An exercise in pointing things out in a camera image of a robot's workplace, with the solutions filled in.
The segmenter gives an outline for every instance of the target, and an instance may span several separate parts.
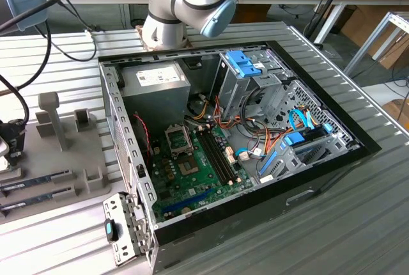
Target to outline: slotted aluminum table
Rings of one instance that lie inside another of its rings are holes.
[[[95,33],[99,55],[141,51],[133,31]],[[281,22],[235,24],[215,39],[189,30],[193,45],[278,41],[340,103],[383,150],[324,195],[253,228],[162,274],[407,274],[409,269],[409,135],[340,69],[292,27]],[[54,35],[66,52],[93,50],[83,33]],[[13,84],[30,77],[43,59],[39,36],[0,38],[0,73]],[[59,93],[60,115],[87,107],[98,118],[112,191],[0,225],[2,274],[147,274],[143,258],[117,269],[104,232],[101,202],[124,189],[105,120],[97,60],[70,61],[53,49],[34,84],[22,90],[31,110],[36,96]],[[12,95],[0,97],[4,121],[23,115]]]

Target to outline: green motherboard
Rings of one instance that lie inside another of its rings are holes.
[[[229,147],[222,130],[214,127],[210,133],[215,142],[225,150]],[[194,152],[191,155],[180,154],[177,159],[171,157],[167,139],[160,137],[153,140],[154,153],[151,180],[158,195],[153,211],[158,222],[165,221],[195,210],[199,207],[221,200],[244,189],[252,187],[252,182],[245,170],[238,164],[229,164],[235,179],[228,183],[220,182],[211,162],[199,142],[196,131],[189,132]],[[183,146],[180,137],[175,144]]]

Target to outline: blue pcie slot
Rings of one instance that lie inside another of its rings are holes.
[[[197,203],[198,201],[201,201],[205,199],[211,192],[213,192],[214,189],[209,189],[201,194],[195,195],[193,197],[187,198],[186,200],[180,201],[178,203],[174,203],[173,205],[167,206],[162,209],[163,213],[166,212],[172,212],[178,209],[181,209],[183,207],[186,207],[187,205],[190,205],[191,203]]]

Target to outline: ram slot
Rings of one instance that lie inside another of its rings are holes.
[[[212,168],[215,170],[220,183],[226,185],[230,180],[234,180],[235,174],[230,168],[225,156],[217,146],[212,134],[207,131],[200,132],[197,138],[203,147]]]

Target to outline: cardboard box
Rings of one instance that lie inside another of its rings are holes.
[[[401,111],[402,103],[403,99],[395,99],[383,105],[382,108],[396,120]],[[406,101],[401,117],[397,122],[409,130],[409,100]]]

